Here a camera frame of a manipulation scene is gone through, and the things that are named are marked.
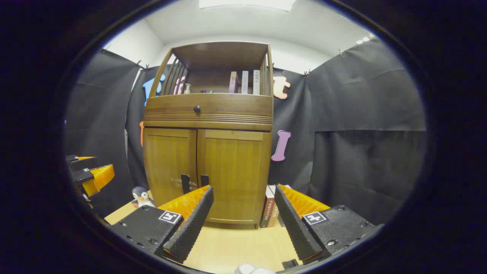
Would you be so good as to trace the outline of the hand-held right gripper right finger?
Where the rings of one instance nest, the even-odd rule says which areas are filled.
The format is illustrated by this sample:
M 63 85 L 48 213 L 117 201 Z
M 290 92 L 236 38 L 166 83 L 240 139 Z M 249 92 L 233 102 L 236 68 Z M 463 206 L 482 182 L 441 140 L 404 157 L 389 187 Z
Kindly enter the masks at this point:
M 377 231 L 349 207 L 329 207 L 285 185 L 275 186 L 275 201 L 303 264 L 340 254 Z

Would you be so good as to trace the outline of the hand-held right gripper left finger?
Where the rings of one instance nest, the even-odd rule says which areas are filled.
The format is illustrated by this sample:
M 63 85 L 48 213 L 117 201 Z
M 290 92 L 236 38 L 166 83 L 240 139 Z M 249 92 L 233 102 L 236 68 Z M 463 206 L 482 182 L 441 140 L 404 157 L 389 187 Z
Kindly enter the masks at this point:
M 214 202 L 213 188 L 190 191 L 160 207 L 140 206 L 111 226 L 132 246 L 183 263 L 192 250 Z

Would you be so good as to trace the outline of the wooden shoe cabinet door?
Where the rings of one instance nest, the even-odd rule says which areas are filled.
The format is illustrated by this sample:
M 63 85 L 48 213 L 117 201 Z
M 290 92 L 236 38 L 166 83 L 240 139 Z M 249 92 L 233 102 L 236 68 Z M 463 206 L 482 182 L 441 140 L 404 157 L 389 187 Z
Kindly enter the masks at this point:
M 197 130 L 197 174 L 209 176 L 214 196 L 208 222 L 258 229 L 271 145 L 269 132 Z
M 144 129 L 144 167 L 148 187 L 157 207 L 185 193 L 181 175 L 189 176 L 190 190 L 199 187 L 196 142 L 197 131 L 193 129 Z

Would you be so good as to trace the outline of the wooden double-door shoe cabinet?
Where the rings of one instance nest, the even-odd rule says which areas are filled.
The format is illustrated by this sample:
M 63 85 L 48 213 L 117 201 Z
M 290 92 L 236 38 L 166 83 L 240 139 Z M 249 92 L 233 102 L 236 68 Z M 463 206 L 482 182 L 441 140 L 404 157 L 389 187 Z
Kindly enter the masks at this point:
M 249 71 L 248 94 L 241 93 L 242 71 Z M 149 98 L 184 95 L 185 83 L 191 84 L 191 94 L 229 93 L 230 73 L 237 71 L 238 94 L 253 94 L 253 71 L 261 71 L 261 96 L 270 96 L 272 109 L 273 63 L 271 46 L 268 43 L 245 41 L 215 41 L 178 46 L 169 49 L 154 77 Z M 269 132 L 271 124 L 215 123 L 203 121 L 146 121 L 141 124 L 141 146 L 146 127 L 169 129 L 216 129 L 234 131 Z

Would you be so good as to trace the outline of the dark red book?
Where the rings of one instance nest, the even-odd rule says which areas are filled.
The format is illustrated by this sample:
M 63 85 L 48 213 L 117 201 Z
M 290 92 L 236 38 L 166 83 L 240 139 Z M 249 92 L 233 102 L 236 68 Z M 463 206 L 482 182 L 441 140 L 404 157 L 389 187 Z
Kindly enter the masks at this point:
M 263 212 L 259 224 L 260 228 L 268 228 L 269 226 L 273 225 L 272 215 L 274 213 L 275 194 L 272 188 L 273 186 L 267 185 L 266 198 L 264 201 Z

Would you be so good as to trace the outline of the penguin plush toy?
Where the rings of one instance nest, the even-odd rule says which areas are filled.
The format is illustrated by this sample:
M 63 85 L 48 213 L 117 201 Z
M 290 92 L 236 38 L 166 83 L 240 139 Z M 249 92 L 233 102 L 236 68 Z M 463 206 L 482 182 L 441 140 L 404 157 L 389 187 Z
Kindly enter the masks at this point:
M 134 199 L 131 201 L 132 206 L 139 208 L 141 206 L 156 207 L 153 199 L 150 198 L 148 191 L 141 186 L 132 189 Z

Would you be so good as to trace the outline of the black backdrop cloth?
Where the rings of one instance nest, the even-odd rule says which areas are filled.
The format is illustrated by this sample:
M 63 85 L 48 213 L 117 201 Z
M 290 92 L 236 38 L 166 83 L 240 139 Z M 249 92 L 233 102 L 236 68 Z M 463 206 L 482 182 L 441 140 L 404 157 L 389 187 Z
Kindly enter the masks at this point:
M 67 155 L 113 164 L 96 196 L 108 216 L 148 187 L 140 126 L 145 89 L 157 68 L 139 70 L 100 52 L 75 83 L 65 124 Z M 414 189 L 426 151 L 424 112 L 412 78 L 374 38 L 302 74 L 277 69 L 291 87 L 274 99 L 274 128 L 291 132 L 285 160 L 270 163 L 269 184 L 290 185 L 327 204 L 349 206 L 374 224 L 389 222 Z

